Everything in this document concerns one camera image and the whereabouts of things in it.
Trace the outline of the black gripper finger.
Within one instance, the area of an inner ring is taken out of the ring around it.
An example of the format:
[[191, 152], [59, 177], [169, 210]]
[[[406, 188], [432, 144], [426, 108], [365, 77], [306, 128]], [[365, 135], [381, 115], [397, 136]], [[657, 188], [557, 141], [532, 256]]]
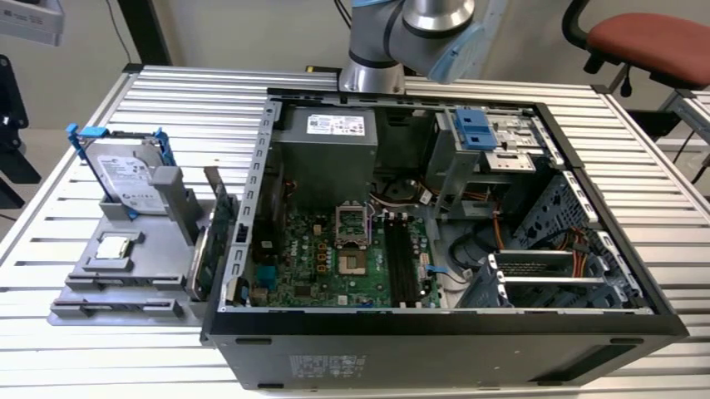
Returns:
[[27, 160], [19, 131], [30, 126], [17, 76], [10, 58], [2, 55], [2, 175], [17, 185], [42, 181], [37, 168]]

